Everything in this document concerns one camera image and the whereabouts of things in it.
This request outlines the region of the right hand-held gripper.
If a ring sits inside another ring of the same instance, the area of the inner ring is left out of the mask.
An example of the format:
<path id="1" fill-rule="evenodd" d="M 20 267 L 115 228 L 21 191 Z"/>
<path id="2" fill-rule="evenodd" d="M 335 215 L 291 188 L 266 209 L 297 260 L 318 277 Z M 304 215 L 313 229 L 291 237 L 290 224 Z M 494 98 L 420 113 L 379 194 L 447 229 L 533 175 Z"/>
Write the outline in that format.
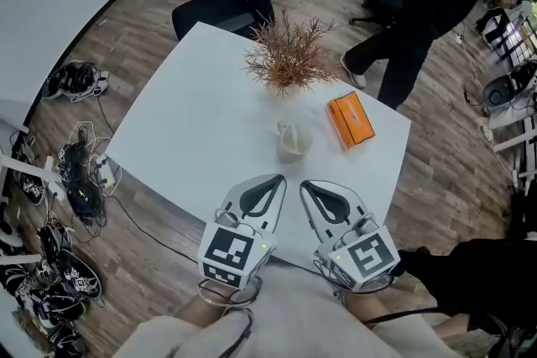
<path id="1" fill-rule="evenodd" d="M 346 292 L 379 292 L 394 282 L 400 257 L 386 226 L 371 213 L 334 236 L 336 223 L 364 214 L 358 194 L 331 181 L 304 180 L 300 198 L 311 228 L 323 241 L 315 251 L 320 274 Z"/>

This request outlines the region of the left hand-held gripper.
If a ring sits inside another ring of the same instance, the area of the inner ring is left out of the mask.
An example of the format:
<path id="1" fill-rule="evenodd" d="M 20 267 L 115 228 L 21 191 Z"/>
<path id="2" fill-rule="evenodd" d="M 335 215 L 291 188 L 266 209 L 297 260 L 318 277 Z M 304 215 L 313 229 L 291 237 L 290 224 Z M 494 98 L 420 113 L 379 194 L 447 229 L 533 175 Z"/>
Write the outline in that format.
<path id="1" fill-rule="evenodd" d="M 206 224 L 197 254 L 203 278 L 235 290 L 245 289 L 274 252 L 275 231 L 287 181 L 282 174 L 265 174 L 236 184 Z M 250 217 L 253 226 L 240 221 Z"/>

